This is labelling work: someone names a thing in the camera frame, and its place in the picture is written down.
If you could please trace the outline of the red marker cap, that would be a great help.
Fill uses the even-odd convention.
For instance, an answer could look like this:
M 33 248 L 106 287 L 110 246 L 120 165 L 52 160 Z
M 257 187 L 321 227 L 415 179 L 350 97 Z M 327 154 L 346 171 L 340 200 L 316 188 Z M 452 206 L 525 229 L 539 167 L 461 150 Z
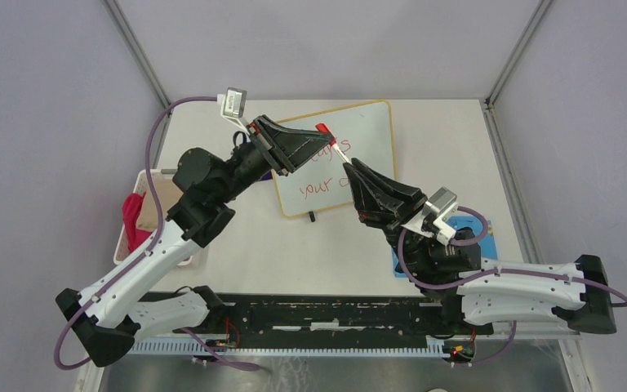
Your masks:
M 328 135 L 328 139 L 329 139 L 328 144 L 330 146 L 333 146 L 336 144 L 336 138 L 332 134 L 332 132 L 330 131 L 330 129 L 327 127 L 326 124 L 321 122 L 321 123 L 318 123 L 315 127 L 319 132 Z

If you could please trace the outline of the red whiteboard marker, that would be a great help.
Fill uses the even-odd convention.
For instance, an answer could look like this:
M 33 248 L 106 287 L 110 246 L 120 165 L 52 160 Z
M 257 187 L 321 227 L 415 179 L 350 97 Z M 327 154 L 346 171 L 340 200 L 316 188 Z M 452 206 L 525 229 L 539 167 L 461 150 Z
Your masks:
M 345 152 L 338 145 L 337 139 L 336 139 L 335 145 L 333 146 L 328 145 L 328 146 L 330 147 L 330 150 L 334 151 L 344 163 L 352 163 L 351 159 L 345 154 Z

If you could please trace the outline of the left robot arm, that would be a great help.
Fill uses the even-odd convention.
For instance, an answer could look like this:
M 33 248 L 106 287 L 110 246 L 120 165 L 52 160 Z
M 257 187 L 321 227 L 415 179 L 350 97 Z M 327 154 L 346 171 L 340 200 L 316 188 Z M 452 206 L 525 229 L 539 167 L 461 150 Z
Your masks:
M 173 176 L 181 196 L 162 212 L 157 229 L 121 264 L 90 286 L 62 290 L 56 304 L 87 352 L 103 368 L 151 336 L 183 327 L 215 332 L 224 322 L 220 300 L 208 288 L 147 302 L 145 295 L 181 261 L 205 248 L 234 217 L 229 207 L 268 172 L 286 176 L 335 143 L 327 128 L 282 127 L 261 115 L 246 125 L 247 143 L 229 159 L 202 148 L 183 153 Z

